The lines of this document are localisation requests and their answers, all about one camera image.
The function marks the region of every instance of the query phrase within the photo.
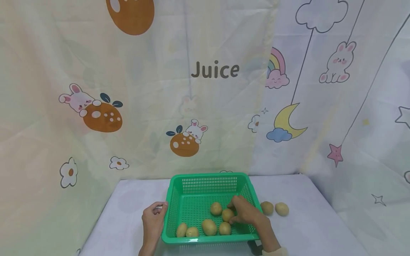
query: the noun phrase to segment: white table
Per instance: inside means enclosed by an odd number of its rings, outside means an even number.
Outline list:
[[[311,180],[302,174],[251,177],[260,202],[284,202],[290,213],[270,217],[279,243],[290,256],[367,256]],[[166,198],[169,179],[120,181],[80,256],[136,256],[142,245],[142,211]],[[169,246],[156,255],[252,255],[246,242]]]

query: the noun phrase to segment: pink star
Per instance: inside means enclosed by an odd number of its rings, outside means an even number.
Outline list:
[[[343,157],[342,157],[342,145],[336,147],[332,144],[329,144],[330,146],[330,154],[328,155],[328,158],[333,159],[335,161],[336,167],[337,164],[343,161]]]

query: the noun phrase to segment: yellow moon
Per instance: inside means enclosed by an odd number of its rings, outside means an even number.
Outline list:
[[[296,104],[285,107],[279,112],[279,114],[275,118],[275,128],[282,128],[284,130],[287,130],[287,132],[292,134],[292,139],[301,135],[307,129],[307,127],[303,129],[299,129],[299,130],[293,129],[292,126],[290,126],[289,124],[290,115],[292,114],[293,110],[295,110],[295,108],[298,105],[299,103],[296,103]]]

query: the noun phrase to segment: blue cloud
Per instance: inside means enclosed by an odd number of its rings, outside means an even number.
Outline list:
[[[282,128],[275,128],[273,131],[268,132],[266,138],[268,138],[268,140],[274,140],[275,142],[288,141],[292,138],[292,134]]]

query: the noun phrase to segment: hand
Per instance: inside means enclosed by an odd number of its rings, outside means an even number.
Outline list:
[[[231,202],[228,204],[228,208],[236,208],[237,216],[229,220],[229,224],[236,222],[242,224],[252,224],[256,226],[256,221],[266,218],[256,207],[250,204],[243,196],[234,195]]]
[[[154,255],[155,248],[164,228],[164,217],[168,209],[168,202],[155,202],[142,213],[144,239],[139,256]]]
[[[232,217],[229,223],[251,224],[256,228],[259,234],[262,247],[266,252],[272,252],[280,249],[280,244],[273,232],[271,221],[263,215],[256,207],[250,204],[243,196],[234,195],[228,208],[236,208],[237,216]]]

